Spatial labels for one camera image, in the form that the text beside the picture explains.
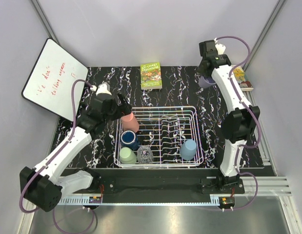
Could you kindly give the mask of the pink plastic cup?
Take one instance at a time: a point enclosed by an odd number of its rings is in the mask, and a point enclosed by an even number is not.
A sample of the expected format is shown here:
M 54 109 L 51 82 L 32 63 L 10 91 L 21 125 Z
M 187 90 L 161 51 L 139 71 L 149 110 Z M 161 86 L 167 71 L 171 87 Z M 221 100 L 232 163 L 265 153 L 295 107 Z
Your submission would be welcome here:
M 121 117 L 121 122 L 124 131 L 130 130 L 136 133 L 139 130 L 139 123 L 133 113 Z

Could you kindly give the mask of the lilac plastic cup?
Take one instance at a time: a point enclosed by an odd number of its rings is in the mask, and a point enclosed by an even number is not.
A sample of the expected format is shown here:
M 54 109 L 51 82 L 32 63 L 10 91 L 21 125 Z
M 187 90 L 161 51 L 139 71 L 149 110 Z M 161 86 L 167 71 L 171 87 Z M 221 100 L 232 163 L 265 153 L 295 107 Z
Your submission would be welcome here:
M 200 76 L 198 84 L 201 88 L 205 89 L 215 85 L 216 82 L 211 77 Z

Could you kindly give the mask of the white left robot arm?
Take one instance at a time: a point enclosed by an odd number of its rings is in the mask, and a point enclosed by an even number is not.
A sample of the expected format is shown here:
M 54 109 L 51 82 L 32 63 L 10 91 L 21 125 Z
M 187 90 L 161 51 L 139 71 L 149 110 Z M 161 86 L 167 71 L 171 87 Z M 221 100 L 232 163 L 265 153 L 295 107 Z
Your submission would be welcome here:
M 49 212 L 53 210 L 62 197 L 86 189 L 95 193 L 100 188 L 100 174 L 89 168 L 62 176 L 61 174 L 75 156 L 98 136 L 109 121 L 114 121 L 132 112 L 131 105 L 124 95 L 117 94 L 115 100 L 111 94 L 96 94 L 87 109 L 73 123 L 69 135 L 54 149 L 49 156 L 34 168 L 24 167 L 20 172 L 19 207 L 27 199 L 37 208 Z

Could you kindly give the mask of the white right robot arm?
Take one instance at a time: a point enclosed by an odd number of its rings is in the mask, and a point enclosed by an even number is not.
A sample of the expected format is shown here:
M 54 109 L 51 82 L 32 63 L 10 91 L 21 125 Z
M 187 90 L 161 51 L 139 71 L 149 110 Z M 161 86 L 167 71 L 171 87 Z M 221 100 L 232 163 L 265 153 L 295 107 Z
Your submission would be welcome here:
M 196 69 L 199 86 L 203 89 L 217 85 L 227 106 L 228 114 L 221 124 L 225 138 L 225 149 L 216 188 L 227 193 L 238 186 L 240 179 L 239 163 L 242 151 L 247 147 L 248 138 L 258 126 L 260 109 L 247 100 L 235 79 L 233 66 L 224 54 L 225 46 L 216 40 L 199 43 L 202 60 Z

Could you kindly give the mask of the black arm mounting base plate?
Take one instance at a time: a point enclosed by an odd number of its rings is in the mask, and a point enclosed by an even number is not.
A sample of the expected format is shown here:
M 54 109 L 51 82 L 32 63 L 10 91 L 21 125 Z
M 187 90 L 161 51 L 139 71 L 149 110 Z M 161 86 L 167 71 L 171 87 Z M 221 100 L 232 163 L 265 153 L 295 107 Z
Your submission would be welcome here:
M 203 203 L 210 195 L 244 195 L 246 180 L 240 177 L 224 186 L 217 169 L 99 169 L 104 204 Z

